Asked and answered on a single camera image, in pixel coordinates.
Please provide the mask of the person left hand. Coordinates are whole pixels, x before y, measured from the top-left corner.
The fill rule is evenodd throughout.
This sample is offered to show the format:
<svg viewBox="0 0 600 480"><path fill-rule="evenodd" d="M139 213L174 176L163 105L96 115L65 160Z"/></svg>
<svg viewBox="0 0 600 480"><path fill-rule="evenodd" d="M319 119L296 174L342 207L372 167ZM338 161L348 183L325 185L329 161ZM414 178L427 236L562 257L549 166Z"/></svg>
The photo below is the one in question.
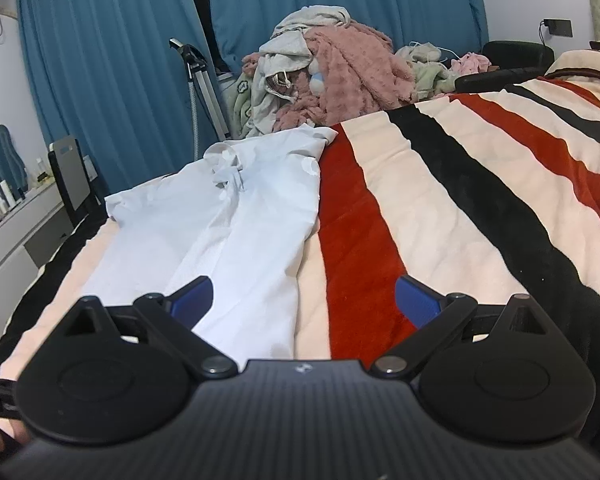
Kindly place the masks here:
<svg viewBox="0 0 600 480"><path fill-rule="evenodd" d="M31 436L23 422L18 419L0 419L0 463L8 452L27 445Z"/></svg>

